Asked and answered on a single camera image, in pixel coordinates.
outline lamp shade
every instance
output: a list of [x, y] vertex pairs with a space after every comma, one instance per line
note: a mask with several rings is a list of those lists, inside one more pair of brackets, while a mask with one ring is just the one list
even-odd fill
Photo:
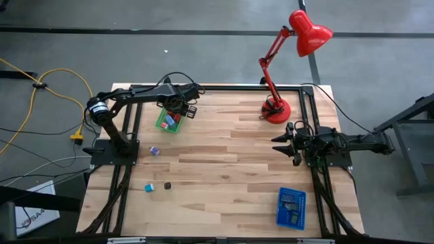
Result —
[[313, 53], [333, 35], [329, 28], [313, 24], [302, 10], [296, 10], [291, 14], [290, 24], [298, 36], [297, 52], [300, 57]]

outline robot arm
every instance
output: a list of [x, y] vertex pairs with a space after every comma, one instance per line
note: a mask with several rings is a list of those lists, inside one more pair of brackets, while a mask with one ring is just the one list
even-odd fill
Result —
[[289, 157], [294, 157], [292, 161], [294, 166], [299, 166], [301, 163], [299, 150], [304, 151], [308, 162], [323, 161], [327, 156], [354, 150], [370, 150], [384, 155], [389, 155], [395, 150], [390, 137], [385, 133], [348, 136], [337, 132], [335, 128], [323, 126], [319, 128], [319, 133], [314, 136], [309, 135], [307, 128], [296, 129], [296, 132], [297, 134], [294, 135], [294, 124], [289, 122], [286, 125], [284, 135], [271, 140], [272, 142], [290, 141], [288, 146], [274, 146], [273, 149]]
[[[131, 143], [126, 134], [119, 131], [113, 123], [113, 117], [116, 117], [122, 107], [126, 104], [157, 102], [157, 106], [164, 107], [168, 111], [194, 118], [197, 109], [190, 106], [188, 102], [199, 98], [198, 87], [200, 85], [196, 83], [172, 85], [166, 78], [162, 85], [151, 88], [132, 85], [129, 89], [100, 92], [97, 96], [90, 98], [86, 109], [89, 110], [92, 121], [102, 126], [110, 136], [117, 154], [128, 156]], [[108, 99], [116, 101], [110, 109], [106, 104]]]

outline power cord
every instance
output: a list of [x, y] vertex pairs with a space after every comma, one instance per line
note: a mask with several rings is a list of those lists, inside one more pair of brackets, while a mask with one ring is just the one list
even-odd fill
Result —
[[[31, 115], [31, 113], [32, 113], [32, 110], [33, 110], [33, 102], [34, 102], [34, 99], [35, 99], [35, 94], [36, 94], [37, 89], [46, 89], [47, 91], [49, 91], [50, 93], [52, 93], [52, 94], [55, 95], [55, 96], [58, 96], [58, 97], [60, 97], [60, 98], [65, 98], [65, 99], [67, 99], [67, 100], [70, 100], [70, 101], [76, 103], [77, 105], [79, 105], [79, 106], [81, 107], [81, 110], [84, 111], [84, 107], [83, 107], [83, 105], [82, 105], [80, 102], [78, 102], [76, 99], [74, 99], [74, 98], [70, 98], [70, 97], [68, 97], [68, 96], [60, 95], [60, 94], [56, 93], [55, 91], [53, 91], [52, 89], [48, 88], [47, 85], [46, 85], [45, 83], [42, 83], [43, 78], [44, 78], [46, 75], [50, 74], [50, 73], [53, 73], [53, 72], [56, 72], [56, 71], [66, 71], [66, 72], [69, 72], [69, 73], [74, 74], [75, 76], [79, 77], [79, 78], [80, 78], [80, 79], [85, 83], [87, 89], [89, 90], [90, 97], [93, 97], [93, 96], [94, 96], [93, 93], [92, 93], [92, 90], [90, 89], [89, 84], [87, 83], [87, 81], [86, 81], [82, 76], [80, 76], [79, 74], [77, 74], [75, 71], [69, 70], [69, 69], [67, 69], [67, 68], [56, 68], [56, 69], [53, 69], [53, 70], [49, 70], [49, 71], [43, 73], [43, 74], [40, 76], [39, 79], [35, 79], [35, 78], [33, 78], [32, 76], [28, 75], [28, 74], [25, 73], [24, 71], [20, 70], [19, 68], [15, 67], [14, 65], [10, 64], [9, 62], [7, 62], [6, 60], [4, 60], [4, 59], [2, 59], [2, 58], [0, 58], [0, 62], [5, 63], [5, 64], [8, 65], [9, 67], [11, 67], [11, 68], [13, 68], [13, 69], [19, 71], [19, 72], [22, 73], [23, 75], [27, 76], [28, 78], [30, 78], [30, 79], [32, 79], [34, 82], [36, 82], [36, 84], [33, 84], [33, 85], [34, 85], [34, 86], [33, 86], [33, 92], [32, 92], [32, 95], [31, 95], [31, 102], [30, 102], [30, 106], [29, 106], [29, 108], [28, 108], [28, 112], [27, 112], [26, 119], [23, 121], [23, 123], [21, 124], [21, 126], [18, 128], [18, 131], [21, 131], [22, 128], [26, 125], [26, 123], [27, 123], [27, 121], [28, 121], [28, 119], [29, 119], [29, 117], [30, 117], [30, 115]], [[81, 130], [82, 130], [82, 128], [83, 128], [83, 126], [80, 125], [79, 129], [75, 132], [75, 134], [73, 134], [73, 135], [70, 137], [70, 139], [74, 140], [74, 141], [77, 142], [78, 144], [80, 144], [80, 143], [83, 141], [83, 135], [81, 135]], [[15, 138], [16, 138], [17, 135], [18, 135], [18, 132], [16, 132], [16, 133], [12, 136], [12, 138], [9, 140], [9, 142], [13, 142], [13, 141], [15, 140]], [[0, 155], [1, 155], [2, 153], [4, 153], [4, 151], [6, 150], [6, 148], [8, 148], [8, 146], [9, 146], [9, 144], [6, 144], [6, 146], [4, 146], [3, 149], [0, 150]]]
[[317, 87], [318, 89], [320, 89], [333, 103], [334, 105], [336, 105], [336, 107], [339, 109], [339, 111], [351, 122], [353, 122], [355, 125], [357, 125], [358, 127], [364, 129], [365, 131], [369, 132], [369, 133], [373, 133], [372, 131], [366, 129], [365, 127], [361, 126], [360, 124], [358, 124], [356, 121], [352, 120], [350, 117], [348, 117], [348, 115], [346, 115], [344, 113], [344, 111], [342, 111], [342, 109], [339, 107], [339, 105], [333, 100], [332, 97], [330, 97], [326, 91], [324, 91], [319, 85], [314, 84], [314, 83], [302, 83], [301, 85], [313, 85], [315, 87]]
[[351, 177], [351, 179], [353, 180], [353, 185], [354, 185], [354, 191], [355, 191], [355, 194], [357, 195], [357, 187], [356, 187], [356, 185], [355, 185], [355, 179], [354, 179], [354, 176], [353, 176], [353, 174], [349, 171], [349, 170], [347, 170], [345, 167], [341, 167], [343, 170], [345, 170], [347, 173], [348, 173], [348, 175]]
[[25, 212], [25, 214], [28, 217], [28, 224], [25, 226], [21, 226], [21, 227], [16, 227], [16, 228], [27, 228], [32, 224], [32, 219], [30, 218], [29, 214], [27, 213], [26, 209], [24, 207], [22, 207], [22, 210]]
[[45, 175], [45, 174], [33, 174], [33, 175], [24, 175], [24, 176], [12, 176], [3, 180], [0, 180], [0, 183], [8, 181], [8, 180], [12, 180], [12, 179], [16, 179], [16, 178], [24, 178], [24, 177], [35, 177], [35, 176], [41, 176], [41, 177], [53, 177], [53, 178], [57, 178], [60, 176], [67, 176], [69, 174], [75, 174], [77, 173], [76, 171], [74, 172], [69, 172], [69, 173], [63, 173], [63, 174], [56, 174], [56, 175]]
[[30, 151], [30, 150], [27, 150], [27, 149], [25, 149], [25, 148], [23, 148], [23, 147], [21, 147], [21, 146], [18, 146], [18, 145], [16, 145], [16, 144], [11, 143], [11, 142], [6, 142], [6, 141], [4, 141], [4, 140], [2, 140], [2, 139], [0, 139], [0, 142], [6, 143], [7, 145], [15, 146], [16, 148], [19, 148], [19, 149], [21, 149], [21, 150], [23, 150], [23, 151], [25, 151], [25, 152], [28, 152], [28, 153], [30, 153], [30, 154], [32, 154], [32, 155], [35, 155], [36, 157], [40, 157], [41, 159], [45, 159], [46, 161], [49, 161], [50, 163], [54, 164], [54, 165], [57, 166], [57, 167], [65, 168], [64, 166], [58, 165], [58, 164], [54, 163], [53, 161], [49, 160], [48, 158], [46, 158], [46, 157], [44, 157], [44, 156], [41, 156], [41, 155], [39, 155], [39, 154], [37, 154], [37, 153], [35, 153], [35, 152], [32, 152], [32, 151]]
[[[267, 98], [265, 99], [267, 102], [269, 102], [269, 97], [271, 97], [272, 95], [268, 95], [267, 96]], [[268, 114], [266, 115], [266, 116], [264, 116], [264, 115], [260, 115], [259, 116], [259, 119], [267, 119], [268, 117], [270, 117], [270, 116], [273, 116], [273, 115], [275, 115], [275, 114], [278, 114], [278, 113], [283, 113], [284, 112], [284, 110], [285, 110], [285, 107], [284, 106], [281, 106], [280, 108], [278, 108], [278, 109], [274, 109], [274, 108], [264, 108], [264, 107], [262, 107], [262, 112], [268, 112]]]
[[43, 164], [43, 165], [41, 165], [41, 166], [38, 166], [37, 168], [30, 170], [29, 172], [25, 173], [25, 174], [22, 175], [22, 176], [13, 176], [13, 177], [9, 177], [9, 178], [7, 178], [7, 179], [0, 180], [0, 182], [4, 182], [4, 181], [7, 181], [7, 180], [15, 179], [15, 180], [12, 180], [11, 182], [7, 183], [6, 185], [4, 185], [4, 186], [10, 186], [11, 184], [17, 182], [19, 179], [24, 178], [24, 177], [27, 177], [27, 176], [29, 176], [31, 173], [37, 171], [38, 169], [41, 169], [41, 168], [43, 168], [43, 167], [45, 167], [45, 166], [47, 166], [47, 165], [50, 165], [50, 164], [52, 164], [52, 163], [60, 162], [60, 161], [65, 161], [65, 160], [70, 160], [70, 159], [90, 159], [90, 158], [92, 158], [92, 157], [91, 157], [91, 156], [77, 156], [77, 157], [66, 157], [66, 158], [63, 158], [63, 159], [56, 159], [56, 160], [54, 160], [54, 161], [52, 161], [52, 162], [48, 162], [48, 163], [45, 163], [45, 164]]
[[193, 83], [196, 87], [200, 87], [200, 89], [202, 90], [202, 93], [200, 93], [199, 92], [199, 94], [201, 94], [201, 95], [204, 95], [205, 94], [205, 89], [203, 88], [203, 86], [201, 86], [200, 84], [198, 84], [198, 83], [196, 83], [191, 77], [189, 77], [188, 75], [186, 75], [186, 74], [184, 74], [184, 73], [182, 73], [182, 72], [179, 72], [179, 71], [174, 71], [174, 72], [170, 72], [170, 73], [168, 73], [168, 74], [166, 74], [166, 75], [164, 75], [154, 86], [152, 86], [152, 87], [150, 87], [150, 88], [148, 88], [148, 89], [145, 89], [145, 90], [142, 90], [142, 91], [138, 91], [137, 93], [142, 93], [142, 92], [147, 92], [147, 91], [151, 91], [152, 89], [154, 89], [154, 88], [156, 88], [156, 87], [158, 87], [158, 85], [162, 82], [162, 81], [164, 81], [164, 79], [166, 78], [166, 77], [169, 77], [170, 75], [175, 75], [175, 74], [179, 74], [179, 75], [184, 75], [187, 79], [189, 79], [190, 81], [191, 81], [191, 83]]
[[61, 165], [56, 165], [55, 163], [54, 165], [61, 168], [67, 168], [72, 166], [75, 163], [75, 160], [77, 159], [77, 153], [75, 152], [75, 143], [73, 143], [73, 152], [74, 152], [74, 159], [68, 165], [61, 166]]
[[68, 131], [72, 131], [73, 129], [79, 127], [82, 123], [78, 124], [78, 125], [74, 125], [73, 127], [67, 129], [66, 131], [62, 131], [62, 132], [58, 132], [58, 133], [42, 133], [42, 132], [33, 132], [33, 131], [18, 131], [18, 130], [13, 130], [13, 129], [5, 129], [0, 127], [0, 130], [3, 131], [8, 131], [8, 132], [16, 132], [16, 133], [24, 133], [24, 134], [35, 134], [35, 135], [42, 135], [42, 136], [57, 136], [57, 135], [62, 135], [65, 134]]

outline green plastic basket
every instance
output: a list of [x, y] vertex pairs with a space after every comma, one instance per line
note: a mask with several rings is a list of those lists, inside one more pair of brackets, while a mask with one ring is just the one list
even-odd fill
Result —
[[177, 134], [177, 133], [178, 133], [178, 130], [179, 130], [179, 127], [181, 127], [181, 123], [182, 123], [182, 120], [184, 119], [184, 117], [181, 116], [181, 119], [179, 120], [179, 123], [176, 124], [176, 127], [174, 127], [174, 128], [167, 127], [167, 129], [165, 129], [165, 128], [162, 128], [160, 125], [161, 125], [161, 123], [163, 123], [163, 122], [166, 123], [166, 121], [165, 121], [165, 116], [166, 116], [166, 115], [168, 115], [166, 109], [164, 109], [164, 108], [161, 109], [161, 113], [160, 113], [160, 115], [158, 116], [158, 120], [157, 120], [157, 122], [155, 123], [155, 127], [159, 128], [159, 129], [162, 129], [163, 131], [167, 131], [167, 132], [170, 132], [170, 133], [173, 133], [173, 134]]

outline metal stand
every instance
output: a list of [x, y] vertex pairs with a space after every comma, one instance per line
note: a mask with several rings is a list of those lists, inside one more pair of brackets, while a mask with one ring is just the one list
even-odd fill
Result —
[[412, 166], [417, 187], [397, 191], [398, 197], [434, 192], [434, 184], [430, 184], [424, 167], [434, 165], [432, 158], [432, 141], [434, 139], [434, 120], [411, 119], [423, 112], [432, 114], [434, 109], [434, 94], [422, 97], [411, 107], [375, 127], [377, 132], [386, 129], [395, 131], [399, 147], [404, 159]]

